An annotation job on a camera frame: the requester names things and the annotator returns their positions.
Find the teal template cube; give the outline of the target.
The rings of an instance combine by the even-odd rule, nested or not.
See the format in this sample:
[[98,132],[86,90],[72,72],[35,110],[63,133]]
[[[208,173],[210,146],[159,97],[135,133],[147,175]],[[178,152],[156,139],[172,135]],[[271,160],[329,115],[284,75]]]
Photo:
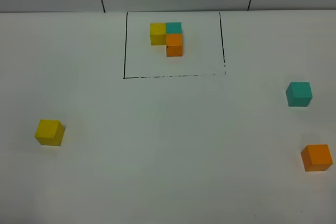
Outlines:
[[171,22],[166,24],[166,34],[181,34],[182,33],[182,23],[181,22]]

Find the orange template cube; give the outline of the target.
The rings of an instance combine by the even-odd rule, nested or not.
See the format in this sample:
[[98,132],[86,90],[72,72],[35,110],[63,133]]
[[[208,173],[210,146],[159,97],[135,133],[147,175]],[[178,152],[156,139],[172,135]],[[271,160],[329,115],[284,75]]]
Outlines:
[[167,34],[166,35],[166,56],[182,57],[183,56],[183,35]]

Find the yellow template cube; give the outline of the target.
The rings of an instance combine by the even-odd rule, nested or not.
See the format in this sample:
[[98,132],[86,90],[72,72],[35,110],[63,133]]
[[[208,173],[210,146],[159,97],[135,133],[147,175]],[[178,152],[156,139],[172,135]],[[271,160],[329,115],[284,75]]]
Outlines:
[[150,23],[151,46],[166,44],[166,23]]

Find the loose orange cube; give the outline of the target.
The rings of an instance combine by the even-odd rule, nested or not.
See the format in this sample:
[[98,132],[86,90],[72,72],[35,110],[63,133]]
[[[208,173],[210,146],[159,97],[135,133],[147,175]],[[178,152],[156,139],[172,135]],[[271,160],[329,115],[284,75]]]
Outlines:
[[333,165],[327,144],[307,145],[301,151],[301,158],[306,172],[322,172]]

